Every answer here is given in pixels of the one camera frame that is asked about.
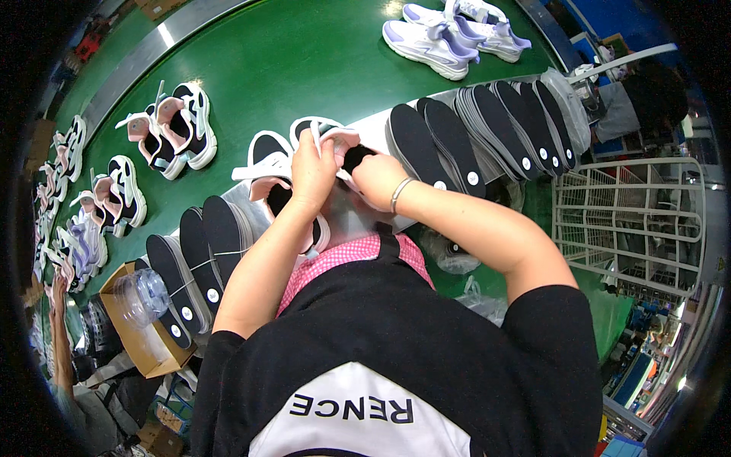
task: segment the wire rack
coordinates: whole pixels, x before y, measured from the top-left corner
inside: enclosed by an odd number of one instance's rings
[[[680,301],[695,290],[704,254],[700,165],[690,157],[581,165],[553,182],[552,236],[571,266],[616,278],[627,295]]]

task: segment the woman's arm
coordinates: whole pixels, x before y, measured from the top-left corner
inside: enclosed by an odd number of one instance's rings
[[[292,198],[236,265],[213,332],[227,330],[248,338],[274,318],[302,240],[333,188],[336,171],[333,141],[322,145],[321,158],[312,133],[304,130],[292,158]]]
[[[66,335],[66,280],[56,275],[53,278],[53,301],[55,302],[51,318],[51,338],[53,345],[53,379],[59,389],[64,389],[71,399],[74,398],[74,371],[71,367],[71,348]]]
[[[390,201],[406,172],[391,156],[366,156],[353,179],[373,203],[390,211]],[[561,253],[538,225],[510,208],[456,192],[408,183],[396,212],[459,244],[488,267],[505,275],[508,301],[548,284],[577,288]]]

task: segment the black insole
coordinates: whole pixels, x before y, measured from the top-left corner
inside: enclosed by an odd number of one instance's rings
[[[289,202],[290,198],[292,198],[291,189],[285,189],[279,184],[275,184],[274,187],[272,187],[269,191],[269,196],[267,197],[267,204],[269,205],[269,208],[271,208],[274,217],[277,217],[279,213],[281,213],[281,210],[287,202]]]
[[[175,114],[173,114],[173,118],[170,119],[170,130],[174,131],[186,140],[190,136],[188,124],[186,124],[185,119],[181,116],[180,111],[176,111]]]
[[[362,144],[359,144],[358,146],[353,146],[345,153],[345,157],[343,160],[343,170],[347,171],[350,174],[353,174],[353,169],[360,165],[364,157],[375,155],[376,153],[373,151],[373,149],[366,148]]]
[[[319,240],[320,234],[322,232],[322,229],[319,226],[319,222],[317,219],[315,219],[312,222],[312,243],[317,244],[317,241]]]
[[[553,98],[553,95],[545,86],[545,84],[540,81],[536,81],[535,87],[536,90],[538,90],[538,95],[541,97],[543,106],[546,107],[548,115],[550,116],[551,120],[553,120],[553,124],[556,125],[556,129],[558,130],[558,136],[561,138],[561,144],[564,147],[563,152],[564,154],[566,154],[569,166],[573,168],[576,165],[576,154],[574,154],[575,151],[573,151],[571,137],[569,136],[569,131],[566,128],[564,116],[563,114],[561,114],[561,108],[558,106],[558,102],[556,101],[556,99]]]
[[[538,142],[538,144],[543,145],[543,148],[546,150],[546,154],[548,155],[548,159],[550,159],[550,167],[548,169],[553,170],[558,174],[562,174],[564,169],[561,167],[558,159],[556,144],[553,142],[553,137],[550,136],[546,116],[543,113],[543,106],[541,106],[538,96],[535,92],[533,92],[532,84],[520,84],[520,98],[522,98],[523,102],[526,104],[528,117],[530,119],[530,127],[526,130],[526,133],[531,137],[531,139],[536,139],[534,144]]]
[[[284,148],[282,148],[282,145],[279,144],[279,141],[271,135],[262,135],[258,137],[257,141],[254,143],[254,150],[252,151],[254,157],[252,163],[257,164],[269,154],[277,151],[284,152]]]
[[[297,141],[300,140],[300,134],[303,130],[307,130],[310,128],[310,124],[312,121],[302,121],[295,127],[295,136],[297,137]]]
[[[208,246],[208,239],[203,228],[203,212],[200,208],[188,208],[183,212],[180,241],[183,257],[185,257],[188,267],[191,268],[195,282],[203,293],[208,308],[212,313],[216,313],[224,294],[224,288],[216,277],[218,263],[213,259],[213,253]]]
[[[389,119],[394,143],[419,175],[420,180],[430,186],[441,182],[446,190],[459,192],[444,171],[429,128],[419,113],[402,103],[391,110]]]
[[[435,140],[449,151],[457,164],[457,171],[464,182],[467,192],[473,197],[484,198],[485,184],[482,182],[480,167],[474,158],[469,133],[457,114],[437,100],[425,106],[426,124]]]
[[[518,163],[522,174],[529,180],[537,178],[538,169],[529,157],[525,146],[520,142],[518,134],[513,130],[507,111],[500,103],[500,100],[484,86],[475,86],[473,95],[485,123]],[[527,170],[525,167],[521,167],[523,160],[527,160],[527,163],[529,163]]]
[[[174,254],[173,246],[161,235],[150,235],[147,238],[147,257],[150,260],[150,267],[155,270],[165,283],[170,300],[173,301],[175,311],[181,318],[181,322],[188,329],[191,335],[197,335],[201,329],[201,322],[198,313],[195,312],[185,279],[181,273],[182,268],[188,265],[179,265]]]
[[[426,108],[427,103],[433,101],[434,99],[430,99],[429,97],[421,97],[416,101],[416,111],[419,112],[419,116],[424,117],[424,109]]]
[[[203,203],[203,228],[205,237],[211,246],[213,255],[219,264],[221,280],[224,289],[228,284],[231,273],[238,265],[243,256],[241,232],[233,210],[228,206],[226,200],[218,195],[212,195]],[[223,254],[225,252],[236,252],[236,254]]]
[[[512,86],[505,81],[497,81],[495,83],[495,87],[500,94],[500,100],[502,101],[503,106],[505,106],[505,109],[512,114],[512,117],[515,118],[520,126],[523,127],[523,130],[526,131],[531,140],[531,144],[533,145],[533,149],[540,157],[539,150],[541,148],[545,148],[545,144],[540,141],[539,136],[533,132],[533,118],[531,117],[529,109],[523,101],[523,98],[520,96],[518,91],[513,89]],[[540,157],[541,164],[544,168],[550,170],[553,168],[551,158],[548,153],[546,153],[545,157],[545,159]]]
[[[150,266],[147,264],[147,262],[145,262],[144,259],[135,259],[135,271],[144,270],[145,268],[150,268]]]
[[[173,294],[184,284],[183,277],[180,275],[177,263],[175,262],[175,256],[170,250],[167,241],[160,235],[150,235],[147,238],[146,243],[147,257],[150,260],[150,268],[155,270],[162,281],[165,283],[168,294]],[[190,338],[186,335],[186,332],[180,328],[180,324],[177,319],[174,318],[172,313],[175,313],[180,317],[180,309],[184,306],[184,300],[187,300],[188,295],[185,290],[181,290],[175,293],[174,296],[170,297],[173,301],[173,306],[168,307],[167,311],[160,316],[160,323],[165,326],[165,330],[170,334],[175,343],[186,349],[190,347]]]

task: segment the silver bracelet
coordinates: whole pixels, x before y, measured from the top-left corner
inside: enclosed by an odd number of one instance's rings
[[[398,196],[401,194],[401,191],[404,190],[404,187],[411,181],[416,181],[416,179],[409,176],[408,178],[404,178],[404,180],[396,187],[396,190],[393,191],[393,196],[391,197],[391,212],[395,214],[396,212],[396,200],[398,199]]]

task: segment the worker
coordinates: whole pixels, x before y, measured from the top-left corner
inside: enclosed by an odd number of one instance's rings
[[[622,81],[599,87],[606,114],[591,128],[592,143],[641,130],[672,131],[688,115],[683,80],[655,58],[637,61]]]
[[[92,455],[137,444],[140,440],[136,433],[145,423],[147,409],[163,378],[145,379],[132,369],[120,374],[120,379],[109,379],[93,388],[74,385],[65,322],[67,281],[56,273],[51,287],[48,319],[54,374],[48,387],[66,424]]]
[[[502,328],[438,295],[416,245],[381,230],[305,261],[337,166],[309,129],[289,202],[240,260],[203,358],[192,453],[590,456],[602,391],[586,296],[530,219],[366,156],[352,177],[504,274]]]

